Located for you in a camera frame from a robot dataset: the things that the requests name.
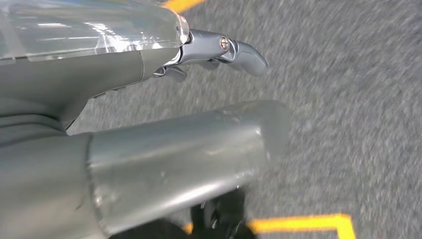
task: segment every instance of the yellow floor line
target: yellow floor line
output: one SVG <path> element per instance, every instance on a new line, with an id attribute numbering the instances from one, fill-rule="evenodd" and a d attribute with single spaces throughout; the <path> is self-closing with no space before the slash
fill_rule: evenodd
<path id="1" fill-rule="evenodd" d="M 337 231 L 338 239 L 356 239 L 349 215 L 332 214 L 307 217 L 256 219 L 249 223 L 256 234 L 276 232 Z M 192 231 L 192 224 L 184 227 Z"/>
<path id="2" fill-rule="evenodd" d="M 169 0 L 162 7 L 169 8 L 177 13 L 182 13 L 205 0 Z"/>

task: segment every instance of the gray metal cylinder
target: gray metal cylinder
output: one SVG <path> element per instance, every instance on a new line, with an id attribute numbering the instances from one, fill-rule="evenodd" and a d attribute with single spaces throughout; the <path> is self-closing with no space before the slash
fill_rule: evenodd
<path id="1" fill-rule="evenodd" d="M 101 224 L 115 234 L 235 189 L 287 141 L 275 101 L 96 133 L 89 168 Z"/>

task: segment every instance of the floor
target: floor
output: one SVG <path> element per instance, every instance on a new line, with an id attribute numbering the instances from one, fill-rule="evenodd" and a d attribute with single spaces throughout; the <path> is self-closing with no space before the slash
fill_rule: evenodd
<path id="1" fill-rule="evenodd" d="M 151 79 L 91 100 L 70 133 L 280 100 L 293 111 L 289 151 L 248 185 L 250 218 L 345 213 L 358 239 L 421 238 L 421 1 L 207 0 L 183 15 L 256 46 L 270 72 L 190 67 L 183 83 Z"/>

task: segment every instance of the robotic hand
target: robotic hand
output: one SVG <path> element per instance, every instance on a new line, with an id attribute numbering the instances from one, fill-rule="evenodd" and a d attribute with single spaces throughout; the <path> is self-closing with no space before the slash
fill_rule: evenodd
<path id="1" fill-rule="evenodd" d="M 187 74 L 178 66 L 198 63 L 210 70 L 218 67 L 218 63 L 224 63 L 253 76 L 260 76 L 268 70 L 267 61 L 251 45 L 220 33 L 191 29 L 188 41 L 180 47 L 177 55 L 152 76 L 168 75 L 181 82 Z"/>

